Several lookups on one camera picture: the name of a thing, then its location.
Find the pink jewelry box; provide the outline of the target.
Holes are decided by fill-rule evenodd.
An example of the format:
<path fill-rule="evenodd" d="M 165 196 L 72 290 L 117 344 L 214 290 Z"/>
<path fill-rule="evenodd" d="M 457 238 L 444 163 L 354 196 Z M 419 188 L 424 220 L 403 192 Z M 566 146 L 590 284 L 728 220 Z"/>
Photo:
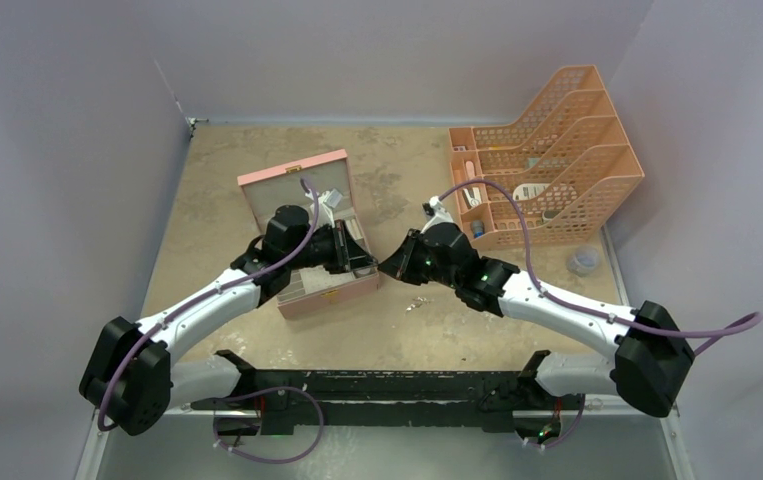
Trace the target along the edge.
<path fill-rule="evenodd" d="M 319 195 L 327 190 L 337 189 L 343 194 L 335 211 L 335 221 L 344 221 L 356 239 L 364 240 L 370 252 L 356 207 L 356 189 L 345 150 L 243 174 L 237 183 L 260 235 L 235 264 L 254 272 L 280 260 L 286 262 L 259 281 L 262 297 L 273 299 L 284 318 L 300 318 L 378 290 L 377 267 L 371 275 L 328 273 L 322 267 L 301 267 L 302 249 L 314 232 L 333 225 L 325 222 L 318 207 Z"/>

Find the orange mesh file organizer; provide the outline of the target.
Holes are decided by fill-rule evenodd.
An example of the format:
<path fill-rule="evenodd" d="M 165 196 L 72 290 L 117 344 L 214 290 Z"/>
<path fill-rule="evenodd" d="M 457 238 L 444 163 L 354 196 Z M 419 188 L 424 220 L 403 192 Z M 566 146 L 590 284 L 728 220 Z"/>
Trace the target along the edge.
<path fill-rule="evenodd" d="M 479 250 L 517 249 L 592 239 L 644 178 L 626 131 L 594 65 L 557 70 L 529 106 L 506 125 L 449 131 L 458 222 Z M 537 197 L 515 201 L 522 183 L 548 183 Z M 470 209 L 463 188 L 478 187 Z M 485 234 L 474 238 L 470 223 Z"/>

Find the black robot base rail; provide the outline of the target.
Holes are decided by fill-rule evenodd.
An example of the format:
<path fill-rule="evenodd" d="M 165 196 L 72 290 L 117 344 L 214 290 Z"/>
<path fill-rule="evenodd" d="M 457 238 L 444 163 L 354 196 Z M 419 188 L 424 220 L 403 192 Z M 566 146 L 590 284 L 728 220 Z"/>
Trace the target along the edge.
<path fill-rule="evenodd" d="M 227 394 L 194 402 L 193 409 L 249 411 L 265 435 L 323 424 L 536 436 L 559 432 L 559 414 L 581 404 L 578 395 L 555 397 L 537 384 L 542 351 L 522 369 L 505 371 L 262 369 L 228 350 L 219 355 L 238 369 L 239 382 Z"/>

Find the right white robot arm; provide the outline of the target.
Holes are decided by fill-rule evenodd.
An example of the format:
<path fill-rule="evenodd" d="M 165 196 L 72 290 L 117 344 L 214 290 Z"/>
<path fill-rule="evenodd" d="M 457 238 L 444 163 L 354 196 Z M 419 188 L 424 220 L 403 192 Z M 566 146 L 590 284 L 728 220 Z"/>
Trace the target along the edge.
<path fill-rule="evenodd" d="M 379 270 L 407 284 L 442 284 L 473 310 L 529 321 L 594 350 L 593 355 L 549 353 L 522 375 L 518 392 L 533 407 L 558 396 L 606 394 L 664 418 L 695 360 L 663 306 L 646 301 L 631 308 L 535 284 L 520 267 L 480 255 L 453 223 L 409 230 Z"/>

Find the white stapler in organizer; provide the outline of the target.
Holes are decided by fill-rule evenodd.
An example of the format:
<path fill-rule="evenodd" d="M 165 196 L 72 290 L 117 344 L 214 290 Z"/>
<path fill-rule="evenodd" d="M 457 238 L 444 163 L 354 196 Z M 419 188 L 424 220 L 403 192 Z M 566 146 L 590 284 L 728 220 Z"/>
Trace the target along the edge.
<path fill-rule="evenodd" d="M 470 209 L 479 206 L 482 202 L 478 187 L 468 186 L 463 188 L 463 196 Z"/>

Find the clear plastic cup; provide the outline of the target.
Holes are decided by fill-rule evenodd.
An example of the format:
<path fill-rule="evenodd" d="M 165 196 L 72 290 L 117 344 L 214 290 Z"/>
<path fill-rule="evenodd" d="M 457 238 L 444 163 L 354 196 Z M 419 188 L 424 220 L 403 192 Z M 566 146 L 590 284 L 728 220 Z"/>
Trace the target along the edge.
<path fill-rule="evenodd" d="M 566 260 L 569 272 L 579 277 L 587 277 L 598 270 L 602 263 L 602 255 L 592 245 L 581 245 L 576 248 Z"/>

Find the white label card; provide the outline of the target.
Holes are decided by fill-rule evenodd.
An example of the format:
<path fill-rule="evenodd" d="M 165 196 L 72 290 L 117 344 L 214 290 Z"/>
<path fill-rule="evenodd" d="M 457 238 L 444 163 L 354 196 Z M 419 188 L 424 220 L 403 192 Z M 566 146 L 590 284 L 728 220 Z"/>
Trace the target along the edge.
<path fill-rule="evenodd" d="M 548 183 L 522 183 L 515 187 L 512 195 L 515 201 L 527 201 L 542 194 L 548 187 Z"/>

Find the rhinestone earring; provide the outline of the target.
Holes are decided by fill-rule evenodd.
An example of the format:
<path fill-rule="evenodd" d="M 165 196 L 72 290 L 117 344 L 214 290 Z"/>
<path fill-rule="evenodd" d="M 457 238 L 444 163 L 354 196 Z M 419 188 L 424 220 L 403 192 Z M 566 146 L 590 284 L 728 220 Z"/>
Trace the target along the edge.
<path fill-rule="evenodd" d="M 414 311 L 426 304 L 429 304 L 430 302 L 431 300 L 425 297 L 415 297 L 412 299 L 412 302 L 409 304 L 409 306 L 405 309 L 405 312 L 408 313 Z"/>

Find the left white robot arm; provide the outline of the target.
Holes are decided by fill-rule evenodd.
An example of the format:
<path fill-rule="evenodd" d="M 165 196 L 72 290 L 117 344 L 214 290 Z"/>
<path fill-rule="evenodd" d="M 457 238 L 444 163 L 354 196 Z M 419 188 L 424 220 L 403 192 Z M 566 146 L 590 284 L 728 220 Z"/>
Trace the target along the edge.
<path fill-rule="evenodd" d="M 137 322 L 116 317 L 106 323 L 78 391 L 97 408 L 100 430 L 139 435 L 169 408 L 178 359 L 228 321 L 276 297 L 294 272 L 321 267 L 338 275 L 376 264 L 344 220 L 322 225 L 303 207 L 281 206 L 263 234 L 210 284 Z"/>

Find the small blue capped bottle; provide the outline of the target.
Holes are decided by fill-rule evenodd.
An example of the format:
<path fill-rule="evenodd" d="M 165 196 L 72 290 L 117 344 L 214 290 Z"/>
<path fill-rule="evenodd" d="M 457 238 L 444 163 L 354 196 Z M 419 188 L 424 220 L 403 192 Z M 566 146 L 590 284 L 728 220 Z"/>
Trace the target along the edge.
<path fill-rule="evenodd" d="M 472 221 L 470 229 L 474 238 L 479 238 L 485 234 L 485 225 L 481 220 Z"/>

